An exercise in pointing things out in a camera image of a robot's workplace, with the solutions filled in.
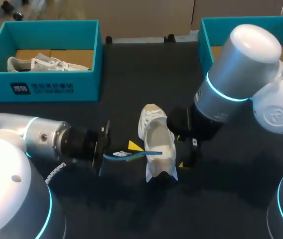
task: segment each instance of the shoe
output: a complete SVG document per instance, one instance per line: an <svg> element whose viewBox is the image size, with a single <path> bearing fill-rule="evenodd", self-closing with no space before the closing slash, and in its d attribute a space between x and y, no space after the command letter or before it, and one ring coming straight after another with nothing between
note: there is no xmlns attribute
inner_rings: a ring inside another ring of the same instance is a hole
<svg viewBox="0 0 283 239"><path fill-rule="evenodd" d="M31 60L19 60L13 56L7 60L7 71L87 71L89 68L81 65L66 63L59 59L39 53Z"/></svg>
<svg viewBox="0 0 283 239"><path fill-rule="evenodd" d="M175 137L167 127L167 116L157 105L146 105L141 111L138 136L144 141L145 151L158 151L162 155L147 155L146 182L162 171L176 180Z"/></svg>

